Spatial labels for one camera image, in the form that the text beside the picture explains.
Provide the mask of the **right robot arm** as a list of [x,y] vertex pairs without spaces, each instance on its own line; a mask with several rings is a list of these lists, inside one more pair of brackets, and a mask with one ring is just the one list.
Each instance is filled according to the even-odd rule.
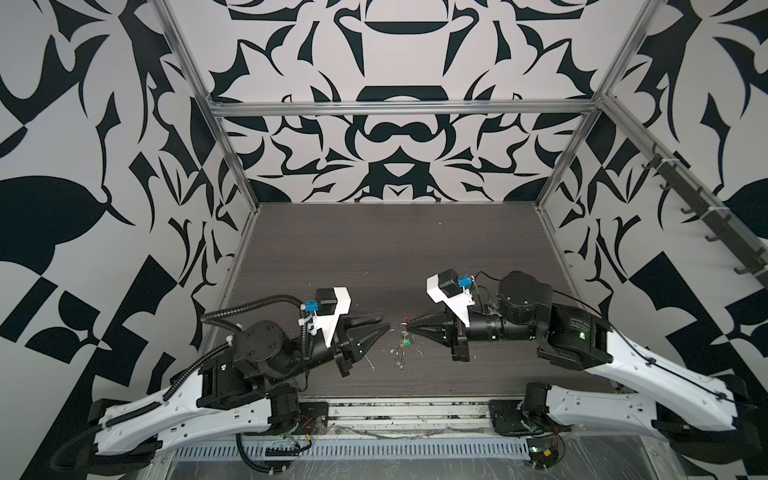
[[762,450],[748,421],[745,383],[707,376],[627,338],[607,320],[553,301],[553,288],[522,271],[498,282],[484,300],[474,277],[449,269],[429,277],[437,310],[409,320],[407,331],[450,349],[467,362],[472,342],[533,341],[550,364],[586,372],[621,387],[619,393],[578,391],[530,382],[519,402],[492,400],[491,422],[506,437],[550,437],[573,427],[633,432],[666,441],[673,451],[713,464],[745,460]]

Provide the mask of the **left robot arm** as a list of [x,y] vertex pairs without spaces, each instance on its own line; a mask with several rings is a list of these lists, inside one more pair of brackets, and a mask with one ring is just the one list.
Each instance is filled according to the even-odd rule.
[[133,402],[94,402],[89,428],[62,445],[50,466],[121,475],[200,440],[292,433],[303,416],[296,378],[325,364],[348,375],[389,330],[376,314],[344,315],[330,335],[295,339],[274,321],[254,323],[163,390]]

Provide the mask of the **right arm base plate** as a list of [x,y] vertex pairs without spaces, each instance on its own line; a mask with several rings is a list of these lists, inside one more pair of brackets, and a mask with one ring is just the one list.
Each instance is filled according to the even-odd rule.
[[488,402],[491,425],[494,432],[501,436],[532,436],[541,429],[527,419],[519,408],[518,400],[493,399]]

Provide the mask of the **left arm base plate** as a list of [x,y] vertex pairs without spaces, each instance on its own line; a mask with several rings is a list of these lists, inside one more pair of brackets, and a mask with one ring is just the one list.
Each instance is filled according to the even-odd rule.
[[313,435],[324,431],[328,426],[329,407],[327,401],[301,400],[299,417],[290,433]]

